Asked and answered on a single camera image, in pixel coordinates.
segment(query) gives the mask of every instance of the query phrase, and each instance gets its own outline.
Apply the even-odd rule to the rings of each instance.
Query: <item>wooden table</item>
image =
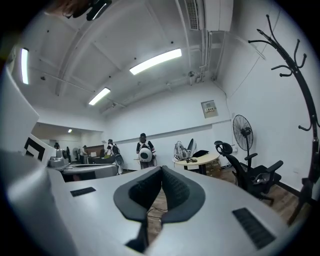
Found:
[[[192,159],[197,159],[197,162],[187,162],[186,160],[184,160],[184,161],[175,161],[174,164],[179,166],[184,166],[185,170],[188,170],[188,166],[199,166],[199,173],[203,175],[207,175],[206,164],[213,162],[214,160],[217,160],[219,156],[220,154],[218,152],[211,152],[200,157],[192,157]]]

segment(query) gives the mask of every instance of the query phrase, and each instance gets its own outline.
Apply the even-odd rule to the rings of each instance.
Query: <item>black coat rack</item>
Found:
[[[260,29],[257,29],[257,31],[263,35],[267,41],[264,40],[249,40],[248,43],[255,43],[255,42],[262,42],[266,43],[268,45],[271,45],[274,49],[277,50],[277,52],[281,55],[281,57],[284,59],[287,65],[279,65],[271,68],[271,70],[275,70],[278,68],[286,68],[290,71],[289,74],[283,74],[280,73],[280,77],[290,77],[292,74],[295,76],[300,89],[302,91],[306,107],[308,109],[308,114],[310,118],[310,127],[309,128],[304,128],[302,126],[298,126],[299,129],[302,129],[304,131],[310,131],[312,128],[313,131],[313,139],[312,139],[312,156],[311,156],[311,164],[310,164],[310,169],[309,169],[309,174],[308,177],[302,179],[302,189],[299,194],[299,203],[297,207],[295,208],[293,214],[291,215],[288,224],[292,224],[293,221],[296,219],[297,215],[299,214],[300,210],[302,209],[304,203],[308,202],[312,198],[312,190],[314,187],[314,184],[318,181],[319,176],[320,176],[320,159],[319,159],[319,139],[318,139],[318,132],[317,132],[317,126],[320,127],[318,118],[317,118],[317,113],[316,113],[316,108],[314,104],[314,100],[312,98],[312,95],[310,93],[309,87],[306,83],[306,80],[304,79],[303,75],[300,72],[300,68],[302,68],[305,64],[307,55],[304,53],[303,54],[303,60],[302,64],[298,65],[297,64],[297,50],[299,47],[300,40],[297,40],[295,50],[294,50],[294,60],[290,57],[290,55],[286,52],[286,50],[280,45],[280,43],[277,41],[275,38],[275,35],[272,31],[271,28],[271,23],[270,23],[270,18],[269,15],[266,15],[266,18],[268,20],[269,28],[272,37],[268,36],[265,34],[263,31]]]

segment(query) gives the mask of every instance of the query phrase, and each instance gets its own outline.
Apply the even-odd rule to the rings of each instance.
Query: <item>black vent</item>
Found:
[[[232,211],[251,241],[261,249],[270,244],[275,237],[256,219],[247,208]]]
[[[86,187],[86,188],[70,191],[70,193],[73,197],[78,197],[94,191],[96,190],[93,187]]]

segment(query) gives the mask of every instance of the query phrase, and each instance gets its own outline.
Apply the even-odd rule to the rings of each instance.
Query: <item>desk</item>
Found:
[[[207,175],[206,164],[217,160],[219,156],[218,152],[208,153],[200,157],[192,157],[193,159],[197,159],[197,162],[175,161],[174,164],[184,166],[185,170],[188,170],[188,166],[199,166],[199,173]]]

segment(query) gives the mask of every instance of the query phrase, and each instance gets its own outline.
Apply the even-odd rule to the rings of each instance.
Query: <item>chair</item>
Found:
[[[236,174],[234,175],[237,179],[238,186],[260,200],[270,200],[270,205],[272,205],[274,203],[274,198],[268,197],[266,194],[269,193],[270,188],[276,182],[281,180],[281,175],[276,173],[276,170],[279,169],[284,162],[280,160],[269,168],[259,165],[255,168],[250,168],[248,171],[245,171],[238,159],[231,155],[233,149],[228,143],[218,140],[214,144],[215,149],[219,152],[219,154],[226,157],[230,164],[234,167],[236,171]],[[257,155],[257,153],[251,154],[247,156],[245,160],[251,160]],[[267,179],[265,181],[263,180],[264,182],[260,182],[258,179],[259,177],[262,177],[262,175],[267,176]]]

